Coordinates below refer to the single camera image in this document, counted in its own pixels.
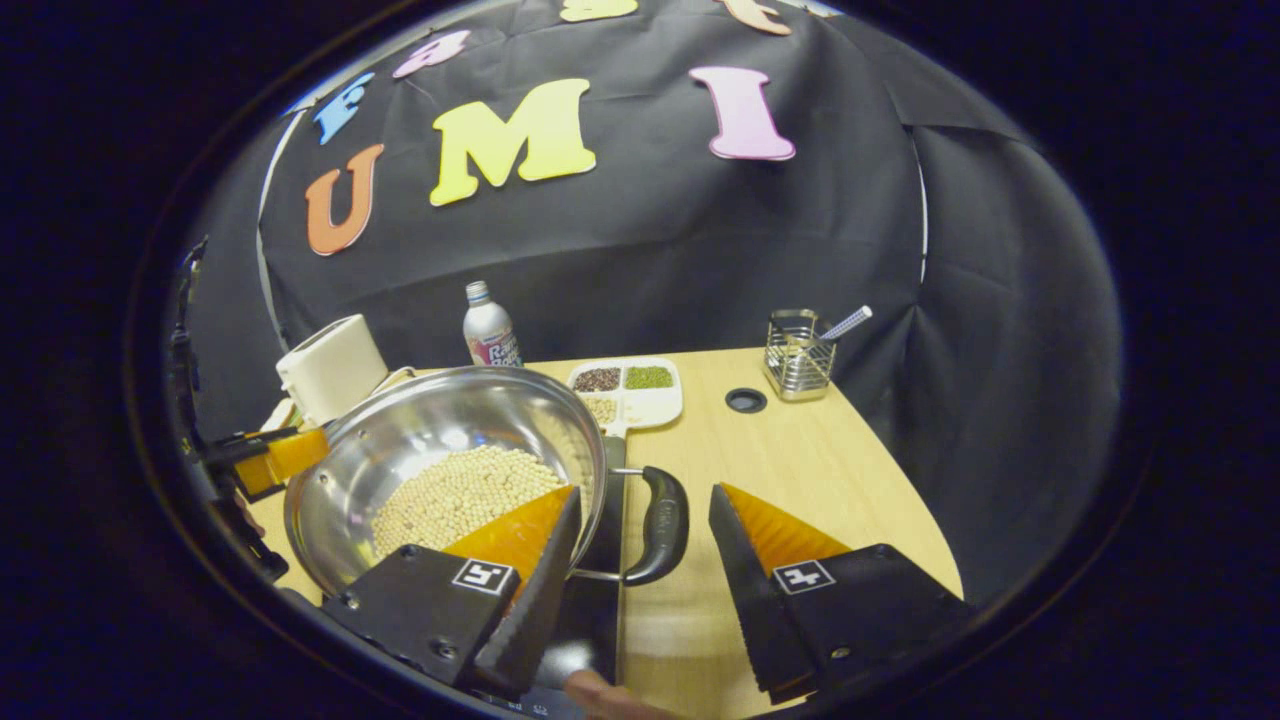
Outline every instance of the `table grommet hole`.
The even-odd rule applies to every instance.
[[[731,410],[736,413],[759,413],[764,410],[764,406],[769,404],[764,393],[749,387],[740,387],[728,391],[724,396],[724,404],[730,406]]]

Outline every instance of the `foam letter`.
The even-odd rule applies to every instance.
[[[440,183],[431,205],[471,197],[480,181],[467,172],[470,155],[489,184],[502,187],[520,149],[529,155],[520,177],[539,181],[585,173],[595,167],[595,152],[582,147],[577,122],[579,99],[591,85],[585,79],[558,79],[529,91],[511,120],[502,122],[484,102],[468,102],[435,118],[440,131]]]
[[[315,123],[320,123],[320,145],[329,142],[347,120],[356,117],[356,105],[365,96],[365,83],[374,78],[374,73],[365,73],[356,78],[356,82],[347,86],[337,97],[329,101],[323,110],[316,113]]]
[[[782,23],[776,23],[767,18],[764,14],[777,15],[778,12],[773,8],[765,8],[759,5],[755,0],[719,0],[724,3],[728,8],[728,14],[733,15],[737,22],[754,27],[762,32],[772,32],[773,35],[791,35],[791,28]]]
[[[796,146],[773,127],[762,86],[769,76],[748,68],[694,68],[690,77],[707,85],[721,133],[712,152],[740,160],[790,160]]]
[[[561,18],[571,23],[621,18],[635,13],[639,6],[636,0],[564,0]]]
[[[422,68],[439,65],[458,53],[462,53],[462,42],[466,41],[468,35],[471,35],[470,29],[460,29],[458,32],[451,32],[449,35],[440,36],[436,40],[428,42],[415,50],[413,54],[408,56],[408,60],[404,60],[403,65],[396,68],[392,77],[401,78],[413,74]]]
[[[347,163],[347,169],[351,170],[351,213],[340,225],[333,224],[329,213],[338,170],[320,176],[307,188],[307,243],[316,255],[333,255],[346,250],[365,232],[374,209],[374,160],[381,154],[381,145],[370,145]]]

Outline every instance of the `wooden table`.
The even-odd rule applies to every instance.
[[[755,687],[733,600],[707,523],[716,483],[740,487],[859,548],[890,543],[963,597],[960,573],[915,488],[835,387],[819,400],[777,398],[760,369],[763,350],[662,355],[676,364],[684,414],[627,436],[627,465],[655,465],[689,493],[689,550],[671,575],[623,593],[621,680],[640,698],[687,717],[742,717],[776,708]],[[584,360],[531,363],[562,382]],[[769,398],[756,414],[724,404],[735,388]],[[648,487],[627,489],[623,568],[640,556]],[[291,570],[278,583],[314,602],[320,591],[298,568],[284,536],[283,493],[252,506],[266,543]]]

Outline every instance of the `white box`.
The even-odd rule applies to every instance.
[[[364,315],[329,324],[275,364],[302,418],[323,425],[344,415],[387,378],[383,361]]]

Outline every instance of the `pot handle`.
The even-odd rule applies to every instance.
[[[622,584],[644,585],[666,578],[680,565],[689,544],[689,497],[671,473],[645,466],[643,470],[613,470],[640,475],[649,483],[649,509],[644,514],[644,552],[622,573]]]

